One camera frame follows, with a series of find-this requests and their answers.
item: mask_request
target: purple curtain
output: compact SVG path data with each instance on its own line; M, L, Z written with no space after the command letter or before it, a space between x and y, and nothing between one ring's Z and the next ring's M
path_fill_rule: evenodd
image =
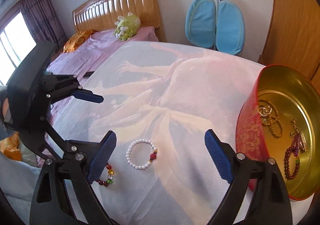
M36 43L49 41L62 48L67 41L50 0L23 0L20 11Z

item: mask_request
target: silver screw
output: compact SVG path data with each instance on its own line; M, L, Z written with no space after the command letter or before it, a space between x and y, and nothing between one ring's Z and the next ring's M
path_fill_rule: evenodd
M83 154L76 154L76 160L77 161L81 161L82 159L84 159L84 155Z
M45 161L45 164L47 164L47 165L50 165L50 164L52 164L52 159L51 158L48 158L46 161Z
M243 159L245 159L245 155L242 154L242 153L238 153L238 154L237 154L237 158L238 158L239 160L243 160Z
M268 162L269 162L269 164L275 164L276 163L276 161L273 158L269 158Z

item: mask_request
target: wooden door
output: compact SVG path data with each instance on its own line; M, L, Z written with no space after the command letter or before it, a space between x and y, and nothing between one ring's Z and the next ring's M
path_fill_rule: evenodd
M311 80L320 63L320 7L316 0L274 0L259 62L292 67Z

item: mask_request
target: white bead bracelet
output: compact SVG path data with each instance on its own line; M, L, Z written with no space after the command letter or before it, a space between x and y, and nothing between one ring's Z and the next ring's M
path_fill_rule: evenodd
M138 144L138 143L147 143L147 144L150 144L150 145L152 146L152 148L153 148L153 153L150 155L150 159L149 159L149 161L148 161L145 165L136 165L136 164L134 164L133 162L131 162L131 159L130 159L130 154L131 154L131 152L132 152L132 149L133 149L133 147L134 147L136 144ZM133 141L133 142L131 143L131 145L129 146L128 151L127 151L125 157L127 158L128 164L129 164L130 166L132 166L133 168L135 168L135 169L137 169L137 170L139 170L139 169L140 169L140 170L141 170L141 169L144 170L144 169L148 168L148 167L152 164L152 161L157 158L157 152L158 152L158 149L156 148L155 144L154 144L153 142L151 142L151 140L137 139L137 140L135 140L135 141Z

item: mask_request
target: headboard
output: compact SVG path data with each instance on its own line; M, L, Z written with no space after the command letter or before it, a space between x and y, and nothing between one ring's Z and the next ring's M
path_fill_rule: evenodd
M160 42L165 42L157 0L89 0L73 11L76 31L103 31L116 28L118 16L137 15L141 26L153 26Z

